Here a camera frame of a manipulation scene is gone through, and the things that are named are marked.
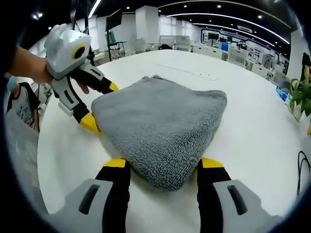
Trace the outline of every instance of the white tabletop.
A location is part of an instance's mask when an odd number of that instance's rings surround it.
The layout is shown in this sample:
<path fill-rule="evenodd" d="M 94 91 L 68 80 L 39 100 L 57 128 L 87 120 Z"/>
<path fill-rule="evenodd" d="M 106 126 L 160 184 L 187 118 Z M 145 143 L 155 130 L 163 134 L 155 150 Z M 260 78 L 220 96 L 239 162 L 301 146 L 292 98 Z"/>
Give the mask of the white tabletop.
<path fill-rule="evenodd" d="M 297 186 L 298 125 L 264 78 L 225 61 L 183 51 L 161 50 L 137 54 L 98 67 L 119 88 L 155 74 L 193 90 L 219 89 L 228 105 L 220 127 L 204 157 L 222 162 L 232 179 L 255 192 L 272 215 L 285 215 Z M 100 94 L 84 95 L 90 109 Z M 53 96 L 43 119 L 38 144 L 41 192 L 49 213 L 85 179 L 95 178 L 110 158 L 121 157 L 105 136 L 77 124 L 58 107 Z M 132 174 L 127 232 L 199 232 L 200 215 L 193 176 L 176 192 L 162 192 Z"/>

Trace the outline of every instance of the folded towel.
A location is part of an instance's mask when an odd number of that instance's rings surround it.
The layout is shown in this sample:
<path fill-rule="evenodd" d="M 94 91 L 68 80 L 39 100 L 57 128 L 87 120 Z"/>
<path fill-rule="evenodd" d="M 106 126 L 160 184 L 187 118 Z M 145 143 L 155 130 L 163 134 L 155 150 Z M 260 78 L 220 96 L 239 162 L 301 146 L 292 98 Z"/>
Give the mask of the folded towel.
<path fill-rule="evenodd" d="M 193 91 L 156 75 L 98 97 L 92 111 L 139 176 L 173 191 L 197 166 L 226 105 L 222 91 Z"/>

